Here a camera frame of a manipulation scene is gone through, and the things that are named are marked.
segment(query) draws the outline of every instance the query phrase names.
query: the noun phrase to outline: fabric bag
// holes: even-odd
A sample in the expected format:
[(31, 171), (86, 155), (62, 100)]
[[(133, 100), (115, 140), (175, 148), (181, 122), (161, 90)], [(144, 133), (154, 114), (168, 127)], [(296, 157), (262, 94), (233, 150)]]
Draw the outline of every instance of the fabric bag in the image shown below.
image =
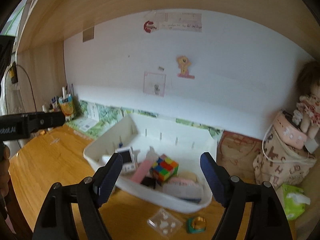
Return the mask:
[(282, 142), (278, 133), (271, 128), (263, 149), (253, 161), (254, 175), (257, 184), (269, 181), (275, 189), (283, 183), (297, 185), (315, 165), (316, 157), (302, 150), (297, 150)]

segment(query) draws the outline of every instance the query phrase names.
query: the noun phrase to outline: human hand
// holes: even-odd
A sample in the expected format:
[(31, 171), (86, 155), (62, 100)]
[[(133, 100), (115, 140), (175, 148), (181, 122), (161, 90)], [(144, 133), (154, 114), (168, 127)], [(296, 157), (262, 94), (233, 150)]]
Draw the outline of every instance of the human hand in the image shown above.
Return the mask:
[(6, 146), (3, 152), (3, 160), (0, 162), (0, 193), (3, 197), (7, 196), (7, 194), (9, 193), (9, 157), (10, 149)]

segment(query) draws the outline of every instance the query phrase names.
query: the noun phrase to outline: doll hair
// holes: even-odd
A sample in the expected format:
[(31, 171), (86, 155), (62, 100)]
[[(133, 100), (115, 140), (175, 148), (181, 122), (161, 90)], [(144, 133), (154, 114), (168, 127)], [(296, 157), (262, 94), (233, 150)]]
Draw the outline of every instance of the doll hair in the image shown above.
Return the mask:
[(310, 95), (313, 85), (320, 86), (320, 64), (316, 61), (306, 63), (297, 78), (297, 87), (302, 95)]

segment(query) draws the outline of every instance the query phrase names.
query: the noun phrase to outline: wooden table top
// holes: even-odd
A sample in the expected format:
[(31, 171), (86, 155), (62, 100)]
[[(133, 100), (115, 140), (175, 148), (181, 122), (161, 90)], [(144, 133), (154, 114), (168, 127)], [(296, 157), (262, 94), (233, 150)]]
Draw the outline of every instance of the wooden table top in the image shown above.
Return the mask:
[[(83, 158), (83, 150), (90, 142), (92, 142), (90, 138), (64, 125), (34, 138), (11, 159), (9, 171), (14, 191), (32, 230), (53, 183), (58, 181), (62, 185), (76, 184), (94, 174)], [(160, 240), (163, 238), (147, 225), (147, 219), (152, 217), (159, 208), (117, 189), (99, 211), (114, 240)], [(85, 240), (87, 237), (77, 204), (72, 204), (72, 209), (79, 238)], [(244, 239), (250, 210), (251, 204), (247, 203), (237, 239)], [(184, 222), (183, 228), (175, 234), (174, 239), (191, 240), (200, 237), (200, 235), (188, 234), (185, 229), (187, 219), (195, 215), (203, 216), (207, 220), (207, 230), (201, 233), (201, 239), (211, 239), (224, 208), (213, 200), (208, 207), (196, 214), (186, 215), (168, 211)]]

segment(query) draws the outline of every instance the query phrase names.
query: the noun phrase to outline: device screen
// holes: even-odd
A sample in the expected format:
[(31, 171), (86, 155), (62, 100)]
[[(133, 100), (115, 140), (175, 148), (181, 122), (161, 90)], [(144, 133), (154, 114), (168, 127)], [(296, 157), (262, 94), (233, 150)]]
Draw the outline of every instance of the device screen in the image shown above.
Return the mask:
[(130, 151), (119, 152), (122, 156), (123, 163), (132, 163)]

